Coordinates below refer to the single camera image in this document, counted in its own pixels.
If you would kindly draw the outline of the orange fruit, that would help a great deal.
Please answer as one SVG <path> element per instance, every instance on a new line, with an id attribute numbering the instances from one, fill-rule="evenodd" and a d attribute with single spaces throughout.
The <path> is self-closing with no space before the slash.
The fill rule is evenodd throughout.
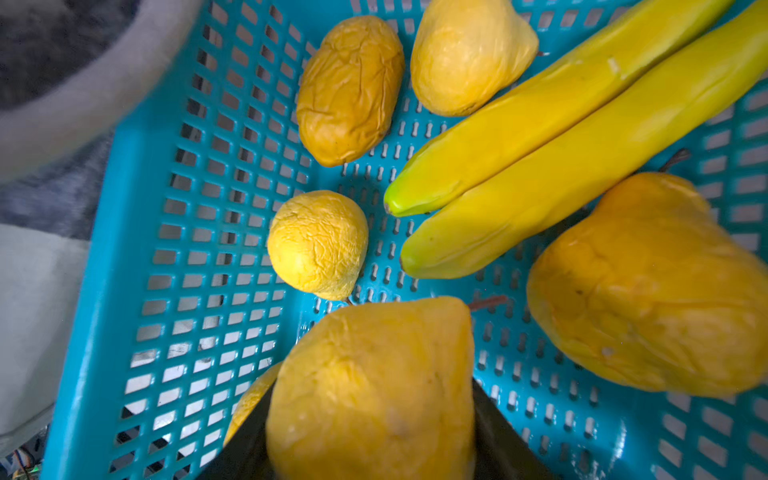
<path id="1" fill-rule="evenodd" d="M 369 303 L 316 324 L 284 360 L 266 423 L 281 479 L 469 479 L 474 340 L 454 297 Z"/>

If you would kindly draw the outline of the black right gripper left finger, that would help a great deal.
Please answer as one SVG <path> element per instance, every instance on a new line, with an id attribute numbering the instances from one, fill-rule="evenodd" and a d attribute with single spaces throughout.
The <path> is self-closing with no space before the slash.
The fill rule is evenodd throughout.
<path id="1" fill-rule="evenodd" d="M 267 452 L 266 421 L 275 384 L 255 405 L 232 439 L 197 476 L 198 480 L 275 479 Z"/>

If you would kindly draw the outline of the cream canvas grocery bag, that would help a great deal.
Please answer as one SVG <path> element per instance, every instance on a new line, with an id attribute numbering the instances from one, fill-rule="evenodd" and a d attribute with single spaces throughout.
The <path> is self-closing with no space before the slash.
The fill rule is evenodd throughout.
<path id="1" fill-rule="evenodd" d="M 1 5 L 1 453 L 52 420 L 115 126 L 198 1 Z"/>

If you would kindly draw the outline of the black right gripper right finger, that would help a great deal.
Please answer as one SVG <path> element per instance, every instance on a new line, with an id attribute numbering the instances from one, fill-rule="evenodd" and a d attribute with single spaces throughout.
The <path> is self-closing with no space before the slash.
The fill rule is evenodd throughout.
<path id="1" fill-rule="evenodd" d="M 505 419 L 481 385 L 472 382 L 475 416 L 475 480 L 554 479 Z"/>

